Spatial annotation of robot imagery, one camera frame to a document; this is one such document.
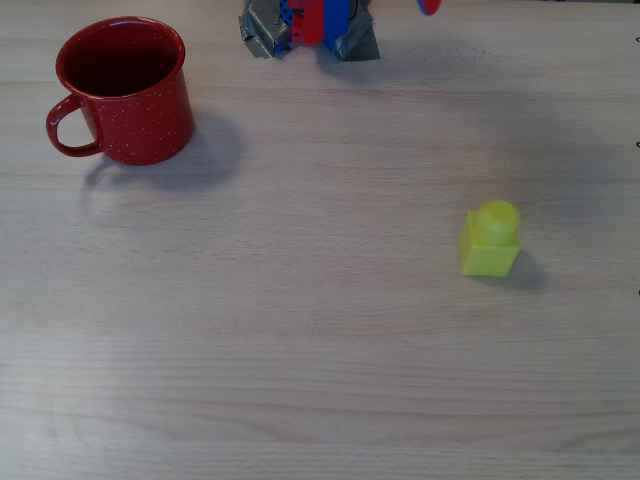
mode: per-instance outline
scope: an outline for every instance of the lego brick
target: lego brick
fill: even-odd
[[[293,9],[291,40],[311,45],[324,39],[324,0],[287,0]]]
[[[336,39],[349,30],[349,0],[324,0],[324,44],[333,52]]]
[[[469,212],[458,240],[463,275],[506,277],[520,251],[519,225],[518,211],[504,200]]]
[[[289,26],[293,24],[293,10],[286,0],[280,0],[280,18]]]

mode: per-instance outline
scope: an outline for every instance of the wooden table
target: wooden table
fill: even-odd
[[[241,9],[0,0],[0,478],[637,480],[640,7],[380,0],[360,64],[256,60]],[[44,132],[125,14],[188,48],[198,131],[146,169]],[[463,278],[493,197],[526,251]]]

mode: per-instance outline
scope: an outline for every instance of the blue object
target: blue object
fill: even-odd
[[[293,10],[289,8],[286,0],[280,0],[280,18],[289,26],[293,23]]]
[[[340,35],[349,30],[349,0],[324,0],[324,44],[333,53]]]

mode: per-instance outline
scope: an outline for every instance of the mug rim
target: mug rim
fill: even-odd
[[[93,94],[93,93],[85,92],[85,91],[80,90],[79,88],[75,87],[69,81],[69,79],[67,78],[65,73],[62,71],[63,70],[63,66],[64,66],[63,60],[65,58],[65,54],[68,52],[68,50],[71,48],[71,46],[73,44],[75,44],[78,40],[80,40],[80,38],[83,35],[91,33],[93,31],[97,30],[98,28],[103,28],[103,27],[107,27],[107,26],[111,27],[114,24],[118,24],[118,23],[142,23],[142,24],[154,27],[154,28],[161,28],[166,33],[168,33],[173,38],[176,46],[178,47],[178,58],[176,59],[176,62],[174,64],[173,68],[171,69],[171,71],[165,77],[163,77],[162,80],[154,83],[150,87],[147,87],[144,90],[139,90],[137,92],[128,93],[126,95],[115,95],[115,96],[113,96],[113,95],[96,95],[96,94]],[[83,28],[82,30],[80,30],[79,32],[74,34],[69,40],[67,40],[64,43],[64,45],[62,46],[62,48],[60,49],[60,52],[58,52],[58,56],[56,58],[56,74],[58,75],[58,79],[60,80],[60,83],[62,83],[62,85],[64,85],[64,87],[67,90],[69,90],[70,92],[72,92],[72,93],[74,93],[76,95],[80,95],[80,96],[86,97],[86,98],[92,98],[94,100],[107,100],[107,101],[108,100],[122,100],[122,99],[125,99],[125,98],[132,98],[132,97],[135,97],[137,95],[150,92],[153,89],[155,89],[156,87],[158,87],[159,85],[162,85],[163,83],[168,82],[171,79],[173,79],[182,70],[182,67],[184,65],[185,57],[186,57],[186,47],[184,46],[184,41],[182,40],[182,37],[180,37],[180,35],[178,34],[178,32],[175,31],[174,28],[170,27],[166,23],[160,22],[158,20],[154,20],[152,18],[146,18],[146,17],[136,17],[136,16],[114,17],[114,18],[108,18],[106,20],[101,20],[99,22],[93,23],[93,24]]]

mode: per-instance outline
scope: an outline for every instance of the mug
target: mug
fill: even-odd
[[[112,18],[81,30],[58,54],[56,73],[71,95],[49,113],[49,139],[71,157],[102,152],[136,166],[168,160],[193,133],[184,59],[178,33],[156,20]],[[95,141],[69,147],[58,140],[58,124],[77,109]]]

